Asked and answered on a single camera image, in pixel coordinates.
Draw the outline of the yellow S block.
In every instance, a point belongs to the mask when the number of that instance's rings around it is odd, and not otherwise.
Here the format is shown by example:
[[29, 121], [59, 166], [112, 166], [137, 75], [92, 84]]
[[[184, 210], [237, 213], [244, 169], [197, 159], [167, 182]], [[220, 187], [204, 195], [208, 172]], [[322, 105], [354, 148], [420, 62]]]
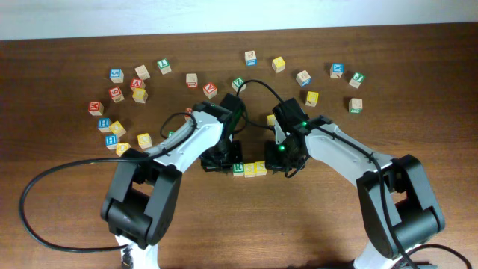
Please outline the yellow S block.
[[267, 174], [267, 168], [265, 166], [265, 161], [255, 162], [255, 174], [257, 176], [265, 176]]
[[243, 165], [243, 168], [244, 168], [244, 176], [246, 178], [256, 176], [255, 163], [246, 163]]

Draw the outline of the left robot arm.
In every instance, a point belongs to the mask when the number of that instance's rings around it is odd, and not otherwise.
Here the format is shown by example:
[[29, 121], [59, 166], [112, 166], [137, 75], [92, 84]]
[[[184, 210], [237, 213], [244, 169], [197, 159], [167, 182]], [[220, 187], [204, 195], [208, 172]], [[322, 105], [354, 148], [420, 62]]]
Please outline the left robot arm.
[[242, 162], [240, 142], [232, 137], [244, 111], [230, 93], [218, 105], [201, 102], [161, 144], [124, 153], [127, 160], [117, 165], [100, 212], [122, 248], [122, 268], [158, 267], [158, 242], [173, 219], [182, 175], [196, 159], [206, 172]]

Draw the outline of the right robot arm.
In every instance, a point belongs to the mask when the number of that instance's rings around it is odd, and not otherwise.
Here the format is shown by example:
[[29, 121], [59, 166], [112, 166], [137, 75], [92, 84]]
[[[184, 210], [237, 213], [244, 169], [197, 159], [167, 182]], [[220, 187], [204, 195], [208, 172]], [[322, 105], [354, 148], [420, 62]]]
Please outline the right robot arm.
[[309, 118], [295, 99], [280, 102], [273, 115], [276, 139], [265, 146], [267, 169], [292, 177], [313, 158], [358, 191], [369, 241], [349, 268], [392, 268], [402, 251], [417, 249], [444, 229], [444, 215], [417, 158], [376, 152], [329, 118]]

